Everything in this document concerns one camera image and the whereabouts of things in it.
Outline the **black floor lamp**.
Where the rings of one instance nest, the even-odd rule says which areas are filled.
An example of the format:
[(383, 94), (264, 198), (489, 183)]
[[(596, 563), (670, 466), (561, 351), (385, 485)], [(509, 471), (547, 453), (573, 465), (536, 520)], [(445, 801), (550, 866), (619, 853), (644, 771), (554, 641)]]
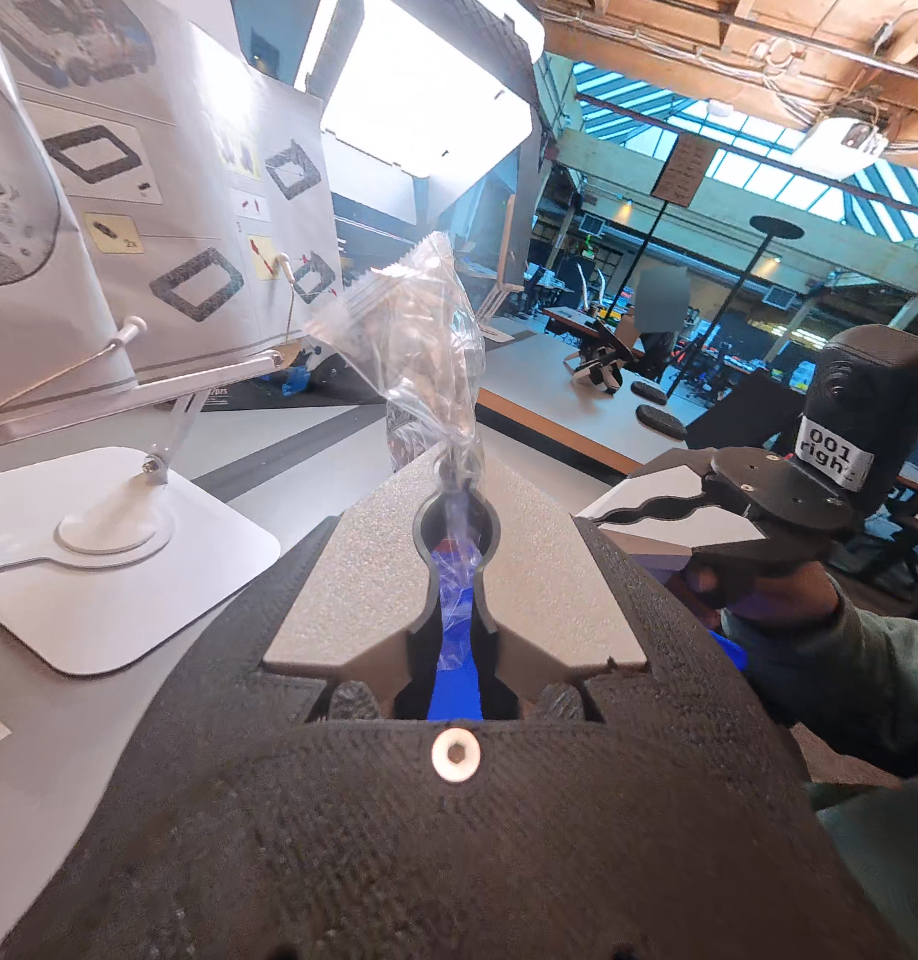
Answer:
[(799, 223), (765, 215), (754, 215), (750, 218), (749, 225), (755, 232), (762, 234), (763, 239), (753, 252), (753, 255), (745, 269), (742, 270), (738, 279), (729, 289), (729, 293), (727, 294), (726, 298), (719, 306), (713, 319), (709, 322), (708, 329), (705, 330), (703, 334), (697, 336), (692, 341), (691, 346), (688, 347), (686, 353), (684, 354), (681, 368), (665, 393), (665, 398), (667, 400), (671, 399), (675, 394), (680, 383), (686, 377), (691, 366), (693, 365), (693, 361), (695, 360), (696, 356), (701, 354), (706, 342), (708, 342), (710, 336), (712, 335), (714, 328), (720, 324), (726, 312), (728, 312), (730, 309), (737, 294), (740, 293), (744, 284), (752, 277), (757, 265), (765, 255), (765, 252), (767, 251), (773, 239), (779, 238), (787, 241), (798, 241), (805, 235), (805, 230)]

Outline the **white ceiling projector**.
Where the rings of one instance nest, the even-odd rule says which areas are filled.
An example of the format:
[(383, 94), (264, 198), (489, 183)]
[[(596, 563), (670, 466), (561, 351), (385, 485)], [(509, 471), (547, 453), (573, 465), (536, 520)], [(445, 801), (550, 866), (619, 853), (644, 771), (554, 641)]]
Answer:
[(851, 116), (831, 116), (810, 129), (789, 163), (840, 182), (873, 165), (888, 145), (888, 138), (875, 124)]

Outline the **small clear plastic bag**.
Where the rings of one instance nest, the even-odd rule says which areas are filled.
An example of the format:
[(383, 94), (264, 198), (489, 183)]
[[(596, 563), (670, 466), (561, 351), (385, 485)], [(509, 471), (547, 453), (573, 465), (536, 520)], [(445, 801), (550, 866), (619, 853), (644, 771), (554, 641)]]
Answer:
[(335, 349), (386, 401), (395, 472), (437, 446), (434, 476), (446, 546), (431, 552), (439, 573), (442, 649), (438, 668), (471, 660), (473, 493), (484, 471), (476, 402), (486, 348), (458, 276), (453, 244), (429, 233), (393, 264), (370, 269), (330, 305), (312, 309), (306, 334)]

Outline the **white lit panel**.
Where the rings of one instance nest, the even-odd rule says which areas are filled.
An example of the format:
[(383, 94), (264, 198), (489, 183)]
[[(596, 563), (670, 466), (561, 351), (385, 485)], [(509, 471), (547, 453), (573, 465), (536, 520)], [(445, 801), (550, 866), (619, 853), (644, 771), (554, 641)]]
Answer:
[(335, 193), (416, 223), (393, 201), (424, 182), (427, 216), (450, 207), (533, 135), (534, 67), (546, 32), (526, 2), (301, 2), (311, 26), (295, 88), (321, 102), (324, 141), (341, 158)]

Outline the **grey wood-edged table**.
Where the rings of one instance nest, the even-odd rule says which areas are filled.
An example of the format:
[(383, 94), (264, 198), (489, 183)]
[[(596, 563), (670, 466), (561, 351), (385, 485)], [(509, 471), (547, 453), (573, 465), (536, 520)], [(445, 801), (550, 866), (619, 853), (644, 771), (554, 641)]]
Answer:
[(580, 454), (618, 474), (642, 462), (623, 451), (629, 426), (614, 410), (597, 408), (594, 390), (573, 385), (564, 359), (569, 347), (534, 334), (486, 354), (477, 406), (546, 441)]

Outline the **blue plastic bin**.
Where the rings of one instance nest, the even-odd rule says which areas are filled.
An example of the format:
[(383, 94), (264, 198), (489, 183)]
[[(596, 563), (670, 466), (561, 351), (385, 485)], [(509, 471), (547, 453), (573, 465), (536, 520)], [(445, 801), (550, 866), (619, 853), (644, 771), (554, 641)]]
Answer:
[(482, 719), (482, 694), (471, 631), (474, 578), (481, 554), (475, 546), (443, 540), (432, 558), (439, 574), (442, 642), (427, 719)]

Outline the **brown sign board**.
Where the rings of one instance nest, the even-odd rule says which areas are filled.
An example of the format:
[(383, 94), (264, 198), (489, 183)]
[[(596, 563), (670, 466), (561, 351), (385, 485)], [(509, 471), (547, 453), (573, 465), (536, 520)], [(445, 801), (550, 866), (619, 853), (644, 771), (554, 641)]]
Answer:
[(672, 146), (649, 195), (663, 203), (688, 208), (719, 150), (717, 141), (682, 131)]

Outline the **person's green sweatshirt torso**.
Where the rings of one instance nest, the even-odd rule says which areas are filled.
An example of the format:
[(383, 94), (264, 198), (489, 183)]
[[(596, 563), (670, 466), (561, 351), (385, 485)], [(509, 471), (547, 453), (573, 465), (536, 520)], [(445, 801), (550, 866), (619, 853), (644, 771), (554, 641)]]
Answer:
[(868, 900), (918, 958), (918, 775), (897, 787), (810, 783), (805, 792)]

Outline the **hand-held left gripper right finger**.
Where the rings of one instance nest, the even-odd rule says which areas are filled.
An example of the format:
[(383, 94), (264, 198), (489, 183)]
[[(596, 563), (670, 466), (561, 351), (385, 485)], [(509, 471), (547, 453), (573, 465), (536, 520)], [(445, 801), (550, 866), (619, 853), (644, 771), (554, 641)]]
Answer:
[(498, 460), (475, 489), (481, 562), (471, 654), (482, 712), (520, 712), (553, 685), (644, 676), (647, 657), (567, 509)]

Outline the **person's right forearm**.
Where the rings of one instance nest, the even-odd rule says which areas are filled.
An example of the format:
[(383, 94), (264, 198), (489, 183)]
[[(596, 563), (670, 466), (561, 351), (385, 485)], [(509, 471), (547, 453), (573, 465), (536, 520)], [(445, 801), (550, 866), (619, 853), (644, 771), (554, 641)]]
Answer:
[(725, 636), (745, 651), (745, 676), (777, 718), (837, 753), (918, 776), (918, 621), (858, 608), (831, 585), (836, 606), (823, 618), (765, 626), (725, 609)]

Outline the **lego instruction booklet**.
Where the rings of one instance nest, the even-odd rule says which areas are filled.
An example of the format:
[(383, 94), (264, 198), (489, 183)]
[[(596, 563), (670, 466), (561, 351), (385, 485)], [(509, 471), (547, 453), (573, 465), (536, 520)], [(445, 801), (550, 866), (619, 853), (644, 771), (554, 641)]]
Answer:
[(342, 292), (321, 113), (162, 2), (0, 2), (0, 425), (306, 336)]

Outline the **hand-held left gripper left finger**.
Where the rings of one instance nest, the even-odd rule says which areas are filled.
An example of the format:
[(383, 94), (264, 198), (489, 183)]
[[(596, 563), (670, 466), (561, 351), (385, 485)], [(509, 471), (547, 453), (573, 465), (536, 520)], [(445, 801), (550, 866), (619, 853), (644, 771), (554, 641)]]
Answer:
[(358, 681), (384, 705), (411, 682), (408, 638), (438, 600), (415, 539), (440, 492), (438, 443), (341, 515), (285, 615), (263, 666), (280, 675)]

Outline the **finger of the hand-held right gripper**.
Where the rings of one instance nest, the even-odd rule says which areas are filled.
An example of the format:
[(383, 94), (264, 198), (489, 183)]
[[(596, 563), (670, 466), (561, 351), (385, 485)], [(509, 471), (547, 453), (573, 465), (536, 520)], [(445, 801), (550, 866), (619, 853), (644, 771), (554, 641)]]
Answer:
[(615, 546), (641, 562), (687, 562), (700, 548), (753, 545), (766, 541), (749, 518), (719, 506), (698, 506), (685, 516), (662, 518), (646, 501), (633, 507), (597, 501), (589, 518)]
[(646, 462), (577, 516), (584, 520), (686, 520), (716, 504), (704, 478), (717, 450), (672, 449)]

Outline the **white book stand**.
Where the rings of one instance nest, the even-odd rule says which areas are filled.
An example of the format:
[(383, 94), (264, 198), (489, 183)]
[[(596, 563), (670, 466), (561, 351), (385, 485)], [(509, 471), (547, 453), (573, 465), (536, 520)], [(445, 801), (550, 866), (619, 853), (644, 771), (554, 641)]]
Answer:
[(278, 540), (174, 470), (210, 394), (275, 372), (297, 337), (247, 279), (257, 254), (159, 237), (112, 321), (100, 294), (0, 289), (0, 450), (173, 402), (146, 450), (103, 446), (0, 472), (0, 623), (70, 677), (126, 668), (235, 594), (280, 556)]

